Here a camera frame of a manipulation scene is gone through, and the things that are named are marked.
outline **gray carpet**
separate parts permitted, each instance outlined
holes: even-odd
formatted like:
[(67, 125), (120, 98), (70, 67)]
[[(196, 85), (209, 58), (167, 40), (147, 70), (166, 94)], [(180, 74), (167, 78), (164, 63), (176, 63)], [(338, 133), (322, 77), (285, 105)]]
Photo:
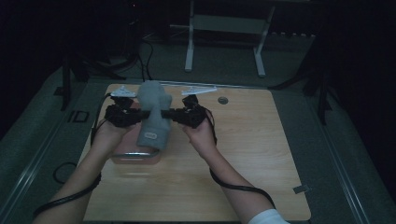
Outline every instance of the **gray carpet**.
[[(198, 41), (193, 70), (185, 73), (185, 44), (180, 44), (179, 39), (159, 43), (153, 36), (147, 40), (154, 47), (149, 62), (154, 79), (260, 88), (292, 77), (312, 42), (312, 38), (299, 36), (269, 36), (262, 53), (267, 77), (260, 78), (252, 49), (246, 46), (209, 45)], [(149, 54), (150, 47), (144, 44), (145, 63)], [(139, 64), (120, 75), (128, 77), (125, 83), (140, 82)], [(60, 71), (49, 77), (1, 142), (0, 204), (6, 204), (13, 195), (12, 190), (36, 152), (43, 147), (47, 149), (34, 179), (27, 181), (31, 183), (30, 188), (19, 194), (20, 197), (12, 198), (14, 203), (7, 203), (15, 208), (8, 214), (8, 223), (30, 223), (35, 208), (60, 187), (52, 179), (53, 170), (65, 161), (78, 161), (100, 97), (108, 84), (118, 82), (100, 76), (92, 76), (89, 83), (73, 81), (73, 100), (68, 109), (61, 112), (62, 99), (52, 95), (61, 80)], [(273, 95), (300, 178), (310, 188), (306, 197), (312, 213), (311, 223), (396, 223), (395, 204), (346, 112), (329, 98), (332, 110), (326, 113), (328, 125), (322, 126), (315, 114), (318, 97), (303, 96), (303, 85), (301, 81), (283, 91), (273, 91)], [(72, 110), (90, 112), (88, 121), (67, 122)], [(356, 214), (354, 202), (350, 201), (354, 199), (354, 195), (349, 195), (351, 192), (359, 199), (358, 205), (363, 211), (360, 214)]]

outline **wooden table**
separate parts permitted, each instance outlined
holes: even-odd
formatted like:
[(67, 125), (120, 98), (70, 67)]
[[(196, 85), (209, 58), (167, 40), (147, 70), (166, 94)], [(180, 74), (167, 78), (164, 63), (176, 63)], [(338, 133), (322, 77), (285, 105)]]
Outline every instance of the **wooden table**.
[[(107, 92), (118, 87), (110, 85)], [(137, 92), (139, 86), (125, 87)], [(188, 87), (164, 87), (173, 96), (171, 107), (183, 107), (181, 91)], [(308, 220), (311, 214), (304, 193), (293, 191), (301, 182), (271, 92), (218, 88), (197, 96), (200, 105), (214, 114), (218, 148), (224, 157), (254, 186), (272, 196), (286, 220)], [(221, 96), (229, 103), (220, 104)], [(105, 101), (102, 113), (110, 104), (112, 100)], [(90, 148), (89, 139), (81, 158)], [(109, 160), (102, 176), (85, 220), (238, 220), (220, 186), (210, 177), (208, 166), (175, 122), (158, 163), (115, 164)]]

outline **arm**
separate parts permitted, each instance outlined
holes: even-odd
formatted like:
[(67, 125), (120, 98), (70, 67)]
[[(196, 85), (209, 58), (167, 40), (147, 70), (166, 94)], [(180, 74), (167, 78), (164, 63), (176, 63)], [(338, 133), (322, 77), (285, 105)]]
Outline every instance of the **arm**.
[[(207, 119), (196, 129), (184, 126), (183, 131), (213, 173), (223, 182), (232, 185), (253, 187), (242, 177), (218, 151), (213, 133)], [(248, 223), (260, 212), (273, 209), (271, 203), (262, 195), (254, 192), (221, 188), (242, 223)]]
[[(129, 129), (116, 128), (104, 122), (96, 133), (92, 147), (62, 188), (50, 200), (55, 201), (90, 186), (100, 174), (113, 149)], [(82, 223), (91, 193), (39, 214), (34, 223)]]

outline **white shirt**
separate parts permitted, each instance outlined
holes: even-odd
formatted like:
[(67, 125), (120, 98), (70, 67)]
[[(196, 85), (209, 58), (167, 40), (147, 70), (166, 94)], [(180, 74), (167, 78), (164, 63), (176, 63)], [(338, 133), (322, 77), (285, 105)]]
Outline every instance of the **white shirt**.
[(268, 209), (257, 214), (248, 224), (287, 224), (283, 217), (275, 210)]

